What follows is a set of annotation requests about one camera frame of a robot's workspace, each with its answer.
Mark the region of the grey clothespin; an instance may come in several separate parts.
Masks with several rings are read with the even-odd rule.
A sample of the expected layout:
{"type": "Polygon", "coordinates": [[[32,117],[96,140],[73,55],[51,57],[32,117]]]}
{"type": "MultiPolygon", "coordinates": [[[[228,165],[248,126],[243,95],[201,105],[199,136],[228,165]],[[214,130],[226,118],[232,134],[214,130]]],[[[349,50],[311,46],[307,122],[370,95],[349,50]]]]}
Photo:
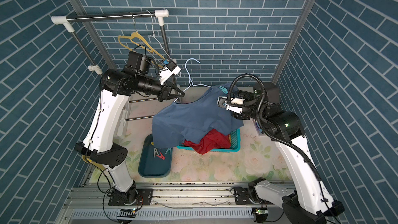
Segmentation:
{"type": "Polygon", "coordinates": [[[156,148],[154,148],[153,157],[160,157],[160,154],[156,148]]]}

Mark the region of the light blue wire hanger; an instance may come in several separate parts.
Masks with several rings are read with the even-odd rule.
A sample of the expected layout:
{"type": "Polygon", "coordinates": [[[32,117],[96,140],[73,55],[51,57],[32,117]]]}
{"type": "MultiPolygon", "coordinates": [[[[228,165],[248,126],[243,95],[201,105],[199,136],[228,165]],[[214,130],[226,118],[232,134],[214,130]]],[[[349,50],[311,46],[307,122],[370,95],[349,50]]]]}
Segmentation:
{"type": "Polygon", "coordinates": [[[197,77],[194,76],[194,71],[191,68],[194,63],[201,64],[201,62],[196,58],[189,58],[182,65],[178,65],[180,67],[180,72],[177,73],[178,77],[187,76],[188,85],[182,88],[182,91],[188,93],[185,97],[175,99],[174,103],[193,103],[201,98],[200,94],[204,93],[207,89],[211,88],[211,86],[201,83],[197,80],[197,77]]]}

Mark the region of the rainbow marker pack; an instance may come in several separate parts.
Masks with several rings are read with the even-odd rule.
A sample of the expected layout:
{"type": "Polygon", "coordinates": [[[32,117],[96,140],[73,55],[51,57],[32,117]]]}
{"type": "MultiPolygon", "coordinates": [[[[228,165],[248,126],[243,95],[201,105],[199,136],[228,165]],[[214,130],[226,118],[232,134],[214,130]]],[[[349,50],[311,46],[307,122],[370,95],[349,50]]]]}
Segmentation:
{"type": "Polygon", "coordinates": [[[262,129],[260,128],[259,124],[254,120],[254,126],[258,136],[264,136],[262,129]]]}

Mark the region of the blue grey t-shirt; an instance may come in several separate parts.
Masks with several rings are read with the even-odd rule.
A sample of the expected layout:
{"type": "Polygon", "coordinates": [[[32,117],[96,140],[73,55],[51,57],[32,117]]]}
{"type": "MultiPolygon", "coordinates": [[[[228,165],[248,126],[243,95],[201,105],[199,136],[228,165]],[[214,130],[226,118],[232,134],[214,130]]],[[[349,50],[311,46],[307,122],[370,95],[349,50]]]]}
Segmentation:
{"type": "Polygon", "coordinates": [[[226,96],[220,87],[211,87],[196,101],[172,103],[154,115],[152,137],[154,146],[160,149],[173,148],[184,141],[198,144],[211,130],[223,135],[239,129],[242,120],[234,118],[229,111],[218,106],[218,98],[226,96]]]}

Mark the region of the red t-shirt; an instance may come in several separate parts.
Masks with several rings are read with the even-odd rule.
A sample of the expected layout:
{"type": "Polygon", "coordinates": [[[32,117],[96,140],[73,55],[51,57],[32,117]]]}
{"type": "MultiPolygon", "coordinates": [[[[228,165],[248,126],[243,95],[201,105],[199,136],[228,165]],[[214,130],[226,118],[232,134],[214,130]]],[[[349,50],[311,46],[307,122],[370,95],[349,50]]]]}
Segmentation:
{"type": "Polygon", "coordinates": [[[195,150],[197,153],[204,155],[213,149],[230,149],[231,139],[230,135],[224,135],[216,129],[209,131],[199,143],[193,143],[185,140],[182,145],[195,150]]]}

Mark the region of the yellow bowl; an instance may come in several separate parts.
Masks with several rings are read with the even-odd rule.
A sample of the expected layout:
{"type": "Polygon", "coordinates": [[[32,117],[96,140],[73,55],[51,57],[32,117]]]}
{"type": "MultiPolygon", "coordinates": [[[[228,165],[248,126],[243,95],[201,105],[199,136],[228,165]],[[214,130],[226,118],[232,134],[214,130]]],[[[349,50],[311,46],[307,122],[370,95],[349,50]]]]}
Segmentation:
{"type": "Polygon", "coordinates": [[[81,158],[85,163],[95,166],[95,163],[90,158],[88,158],[86,155],[82,155],[81,158]]]}

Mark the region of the teal plastic basket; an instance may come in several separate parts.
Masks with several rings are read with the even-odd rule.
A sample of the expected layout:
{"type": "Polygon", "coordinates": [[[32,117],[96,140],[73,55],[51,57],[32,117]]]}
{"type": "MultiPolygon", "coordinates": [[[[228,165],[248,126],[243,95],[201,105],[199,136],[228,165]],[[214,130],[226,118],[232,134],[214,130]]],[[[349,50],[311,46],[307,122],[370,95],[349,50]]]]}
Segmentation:
{"type": "MultiPolygon", "coordinates": [[[[238,152],[240,150],[240,130],[234,130],[230,133],[232,138],[232,146],[230,149],[213,149],[209,152],[238,152]]],[[[177,148],[182,150],[195,151],[192,148],[184,147],[183,145],[177,146],[177,148]]]]}

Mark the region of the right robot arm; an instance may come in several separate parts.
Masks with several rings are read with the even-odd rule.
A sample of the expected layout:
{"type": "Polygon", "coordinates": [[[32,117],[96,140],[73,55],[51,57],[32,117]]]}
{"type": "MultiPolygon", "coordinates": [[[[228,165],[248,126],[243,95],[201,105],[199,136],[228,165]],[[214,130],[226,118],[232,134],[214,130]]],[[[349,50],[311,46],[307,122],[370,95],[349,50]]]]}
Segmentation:
{"type": "Polygon", "coordinates": [[[343,203],[328,192],[313,163],[304,127],[297,114],[282,110],[279,88],[254,74],[241,74],[218,105],[236,119],[256,121],[281,152],[295,189],[260,177],[248,184],[246,197],[255,204],[273,203],[293,224],[338,224],[343,203]]]}

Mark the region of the metal clothes rack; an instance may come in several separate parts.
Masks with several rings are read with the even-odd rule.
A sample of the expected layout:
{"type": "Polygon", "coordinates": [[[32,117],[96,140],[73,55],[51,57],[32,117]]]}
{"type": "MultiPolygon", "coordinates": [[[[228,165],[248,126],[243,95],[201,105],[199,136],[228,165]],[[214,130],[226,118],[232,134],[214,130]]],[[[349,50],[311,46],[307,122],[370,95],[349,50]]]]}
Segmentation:
{"type": "MultiPolygon", "coordinates": [[[[76,40],[82,51],[90,61],[88,69],[97,73],[100,77],[100,93],[98,103],[99,117],[104,115],[103,108],[105,105],[114,107],[114,113],[122,109],[128,102],[129,97],[135,93],[144,93],[148,96],[156,96],[161,89],[159,72],[164,68],[170,56],[169,44],[167,41],[164,19],[169,17],[169,11],[166,9],[137,12],[137,13],[114,13],[105,15],[82,15],[82,16],[53,16],[52,22],[55,25],[63,25],[66,30],[76,40]],[[105,20],[120,20],[120,19],[136,19],[136,18],[157,18],[158,24],[163,39],[161,47],[164,49],[166,56],[162,58],[161,63],[156,63],[153,59],[149,58],[149,53],[156,54],[157,51],[153,49],[144,37],[138,32],[134,32],[127,36],[127,39],[133,40],[138,38],[143,42],[141,47],[144,48],[143,55],[137,53],[132,49],[129,53],[129,58],[124,69],[119,71],[117,69],[109,69],[105,72],[98,66],[98,64],[89,55],[87,49],[82,44],[80,38],[77,36],[76,31],[72,24],[74,22],[94,22],[105,20]]],[[[168,86],[168,82],[176,84],[175,75],[170,77],[164,85],[168,86]]]]}

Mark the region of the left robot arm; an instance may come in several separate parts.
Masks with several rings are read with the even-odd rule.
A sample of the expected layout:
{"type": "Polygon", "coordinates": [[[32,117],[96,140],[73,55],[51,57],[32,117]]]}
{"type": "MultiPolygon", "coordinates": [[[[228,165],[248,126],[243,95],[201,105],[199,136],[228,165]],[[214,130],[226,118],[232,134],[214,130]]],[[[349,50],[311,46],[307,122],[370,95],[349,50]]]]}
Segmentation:
{"type": "Polygon", "coordinates": [[[98,168],[110,186],[104,194],[110,197],[112,205],[142,204],[136,183],[128,172],[125,147],[114,142],[114,134],[129,98],[135,93],[156,96],[157,100],[168,101],[184,96],[175,84],[168,81],[181,68],[176,60],[169,59],[156,64],[146,55],[129,52],[129,58],[122,70],[108,69],[99,82],[99,102],[93,122],[83,142],[75,145],[85,162],[98,168]]]}

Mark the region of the dark teal tray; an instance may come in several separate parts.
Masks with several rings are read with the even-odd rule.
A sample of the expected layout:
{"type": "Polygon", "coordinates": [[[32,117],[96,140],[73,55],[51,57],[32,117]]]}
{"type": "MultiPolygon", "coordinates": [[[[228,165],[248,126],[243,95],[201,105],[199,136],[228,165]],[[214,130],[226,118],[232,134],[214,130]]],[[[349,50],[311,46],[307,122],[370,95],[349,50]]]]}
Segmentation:
{"type": "Polygon", "coordinates": [[[138,173],[145,178],[163,178],[169,175],[172,166],[172,155],[166,154],[167,149],[159,149],[163,153],[165,160],[153,157],[153,151],[156,148],[153,144],[152,134],[147,136],[144,141],[143,150],[138,166],[138,173]]]}

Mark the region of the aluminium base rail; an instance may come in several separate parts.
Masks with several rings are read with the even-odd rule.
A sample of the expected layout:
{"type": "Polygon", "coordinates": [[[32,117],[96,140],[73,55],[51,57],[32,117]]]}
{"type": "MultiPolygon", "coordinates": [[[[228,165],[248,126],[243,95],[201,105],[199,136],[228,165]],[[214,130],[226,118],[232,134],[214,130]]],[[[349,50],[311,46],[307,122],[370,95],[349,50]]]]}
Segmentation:
{"type": "Polygon", "coordinates": [[[324,224],[336,204],[319,181],[303,187],[263,178],[251,183],[139,183],[137,191],[136,202],[126,205],[94,187],[74,188],[56,222],[248,218],[272,224],[285,217],[293,224],[324,224]]]}

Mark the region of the red clothespin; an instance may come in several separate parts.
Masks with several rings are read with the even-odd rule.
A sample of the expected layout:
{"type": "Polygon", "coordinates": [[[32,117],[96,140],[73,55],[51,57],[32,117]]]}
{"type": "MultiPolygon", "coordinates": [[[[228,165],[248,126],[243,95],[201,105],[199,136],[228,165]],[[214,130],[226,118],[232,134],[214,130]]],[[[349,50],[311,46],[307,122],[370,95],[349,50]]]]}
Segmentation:
{"type": "Polygon", "coordinates": [[[162,160],[165,160],[165,157],[164,157],[163,153],[161,153],[160,151],[157,151],[156,156],[157,156],[158,158],[162,159],[162,160]]]}

